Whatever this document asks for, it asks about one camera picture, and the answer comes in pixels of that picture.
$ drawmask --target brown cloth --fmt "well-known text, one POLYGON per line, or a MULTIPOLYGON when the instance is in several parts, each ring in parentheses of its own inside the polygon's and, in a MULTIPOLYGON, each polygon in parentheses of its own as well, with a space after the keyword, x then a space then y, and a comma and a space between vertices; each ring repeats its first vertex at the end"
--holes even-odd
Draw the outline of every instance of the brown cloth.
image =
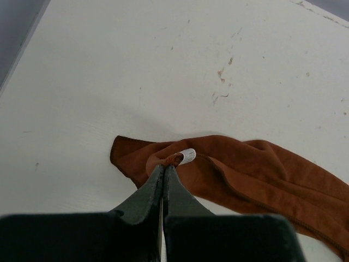
POLYGON ((177 142, 116 137, 114 164, 140 188, 159 165, 177 166, 195 196, 239 213, 278 213, 296 230, 323 241, 349 262, 349 186, 312 162, 263 140, 221 135, 177 142), (194 161, 177 166, 178 152, 194 148, 194 161))

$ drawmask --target brown garment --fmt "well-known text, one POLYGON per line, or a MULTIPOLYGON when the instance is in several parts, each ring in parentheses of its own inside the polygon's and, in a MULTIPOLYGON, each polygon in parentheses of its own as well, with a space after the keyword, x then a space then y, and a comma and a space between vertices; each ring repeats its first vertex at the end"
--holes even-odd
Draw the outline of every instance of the brown garment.
POLYGON ((240 213, 278 213, 349 262, 349 186, 308 160, 263 140, 221 135, 177 142, 116 137, 114 164, 140 188, 159 165, 177 166, 193 195, 240 213), (194 161, 177 166, 187 148, 194 161))

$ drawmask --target white tag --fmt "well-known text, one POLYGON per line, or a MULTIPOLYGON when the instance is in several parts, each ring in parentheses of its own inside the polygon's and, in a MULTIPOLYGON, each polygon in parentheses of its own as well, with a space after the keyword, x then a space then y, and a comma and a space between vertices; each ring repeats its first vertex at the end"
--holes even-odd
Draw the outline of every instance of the white tag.
POLYGON ((183 158, 182 162, 180 162, 179 165, 189 163, 196 158, 196 151, 193 148, 189 148, 189 149, 180 151, 180 153, 184 156, 184 158, 183 158))

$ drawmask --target white table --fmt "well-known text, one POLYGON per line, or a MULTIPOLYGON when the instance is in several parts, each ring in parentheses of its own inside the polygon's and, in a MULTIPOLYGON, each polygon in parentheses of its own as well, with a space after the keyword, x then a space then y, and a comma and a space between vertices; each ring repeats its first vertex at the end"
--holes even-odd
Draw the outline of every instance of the white table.
POLYGON ((307 2, 51 0, 0 98, 0 213, 121 203, 118 134, 266 139, 348 183, 348 47, 349 22, 307 2))

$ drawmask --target folded fabric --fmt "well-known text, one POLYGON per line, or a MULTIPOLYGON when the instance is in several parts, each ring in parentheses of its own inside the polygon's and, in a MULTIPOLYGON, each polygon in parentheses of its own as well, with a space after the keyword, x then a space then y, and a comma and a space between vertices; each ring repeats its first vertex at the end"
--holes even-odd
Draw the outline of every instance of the folded fabric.
POLYGON ((221 135, 176 142, 118 136, 110 161, 140 188, 153 169, 174 165, 187 190, 239 213, 278 213, 349 262, 349 186, 312 162, 263 140, 221 135), (178 165, 187 148, 196 158, 178 165))

